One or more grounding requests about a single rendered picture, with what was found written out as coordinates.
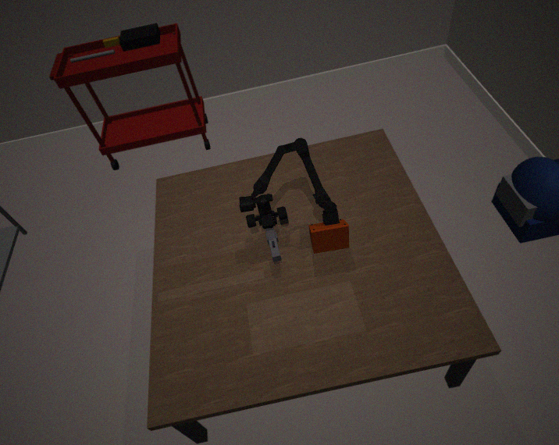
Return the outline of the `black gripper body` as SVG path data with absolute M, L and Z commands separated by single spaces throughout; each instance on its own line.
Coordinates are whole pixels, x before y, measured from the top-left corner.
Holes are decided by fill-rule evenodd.
M 278 216 L 279 216 L 279 219 L 281 219 L 281 220 L 288 218 L 287 217 L 287 211 L 286 211 L 286 208 L 284 206 L 280 207 L 280 208 L 277 208 L 277 212 L 272 211 L 271 206 L 270 206 L 269 210 L 267 210 L 265 212 L 259 211 L 259 215 L 257 215 L 257 216 L 255 216 L 254 214 L 247 215 L 246 219 L 247 219 L 248 227 L 251 228 L 251 227 L 256 226 L 255 221 L 259 221 L 259 224 L 262 224 L 260 215 L 268 215 L 271 212 L 272 212 L 272 214 L 275 218 L 278 217 Z

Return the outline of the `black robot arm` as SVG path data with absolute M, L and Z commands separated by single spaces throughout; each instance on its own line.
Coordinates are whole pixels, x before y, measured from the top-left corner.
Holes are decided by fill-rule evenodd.
M 308 172 L 312 185 L 315 189 L 315 194 L 313 194 L 313 197 L 315 198 L 315 203 L 319 204 L 321 208 L 324 208 L 322 214 L 323 223 L 325 224 L 325 226 L 340 223 L 336 204 L 331 201 L 329 195 L 322 187 L 317 172 L 315 171 L 315 167 L 313 166 L 313 163 L 309 155 L 307 141 L 303 138 L 298 138 L 293 143 L 280 145 L 276 149 L 276 152 L 272 157 L 270 163 L 268 164 L 265 172 L 260 176 L 260 178 L 254 184 L 253 186 L 254 191 L 251 194 L 251 196 L 239 197 L 240 211 L 241 212 L 254 211 L 254 208 L 256 208 L 255 204 L 257 204 L 259 211 L 265 212 L 269 210 L 270 208 L 269 202 L 273 201 L 272 194 L 263 194 L 263 193 L 265 193 L 265 191 L 267 190 L 271 176 L 274 173 L 283 155 L 292 151 L 296 151 L 299 154 Z M 259 194 L 263 194 L 263 195 L 258 196 Z M 260 215 L 260 218 L 262 221 L 263 229 L 273 228 L 277 224 L 277 220 L 273 216 L 272 212 L 269 213 L 268 215 Z

